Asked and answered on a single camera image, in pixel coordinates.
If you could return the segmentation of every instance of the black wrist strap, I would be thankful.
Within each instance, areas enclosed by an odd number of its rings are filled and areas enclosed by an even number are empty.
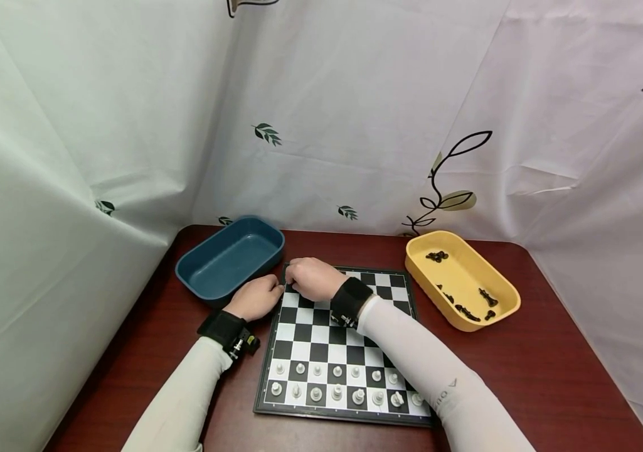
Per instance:
[[[212,312],[198,328],[198,334],[221,344],[232,360],[244,352],[254,354],[260,345],[257,337],[246,329],[246,321],[223,310]]]
[[[374,292],[362,281],[350,277],[331,299],[331,319],[341,326],[356,328],[359,310]]]

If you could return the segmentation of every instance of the yellow bowl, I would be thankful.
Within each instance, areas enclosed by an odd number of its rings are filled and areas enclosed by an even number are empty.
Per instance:
[[[430,252],[439,251],[446,252],[449,258],[439,263],[426,258]],[[410,240],[404,263],[437,309],[459,330],[470,333],[497,323],[515,313],[521,304],[517,289],[500,272],[463,238],[446,230],[435,230]],[[490,308],[480,289],[486,290],[499,303]],[[453,296],[454,304],[444,294]],[[480,321],[465,317],[454,308],[455,304],[467,308]],[[496,315],[485,320],[489,310]]]

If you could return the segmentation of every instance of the white backdrop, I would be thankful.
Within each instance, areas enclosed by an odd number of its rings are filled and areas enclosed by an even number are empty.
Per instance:
[[[0,0],[0,449],[246,213],[526,246],[643,420],[643,4]]]

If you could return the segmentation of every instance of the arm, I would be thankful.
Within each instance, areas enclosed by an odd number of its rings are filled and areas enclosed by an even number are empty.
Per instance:
[[[247,322],[260,319],[284,293],[278,284],[274,275],[246,282],[223,310]],[[213,389],[232,362],[220,343],[198,339],[146,408],[122,452],[201,452],[198,438]]]
[[[416,320],[373,296],[358,331],[386,353],[437,413],[453,452],[534,451],[481,378]]]

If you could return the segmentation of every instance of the blue bowl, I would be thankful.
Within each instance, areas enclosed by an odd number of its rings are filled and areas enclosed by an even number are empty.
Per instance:
[[[178,260],[176,276],[208,306],[226,306],[240,286],[279,263],[286,239],[279,229],[244,216]]]

